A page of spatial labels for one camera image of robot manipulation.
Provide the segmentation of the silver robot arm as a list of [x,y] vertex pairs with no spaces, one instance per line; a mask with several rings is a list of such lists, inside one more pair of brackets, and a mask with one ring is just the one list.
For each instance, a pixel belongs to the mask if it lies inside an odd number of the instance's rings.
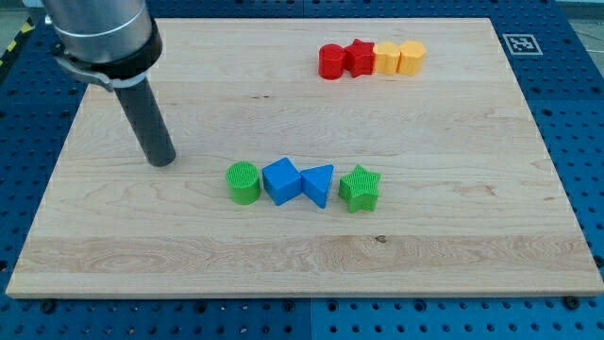
[[145,79],[162,40],[144,0],[43,0],[59,41],[59,67],[78,81],[111,92]]

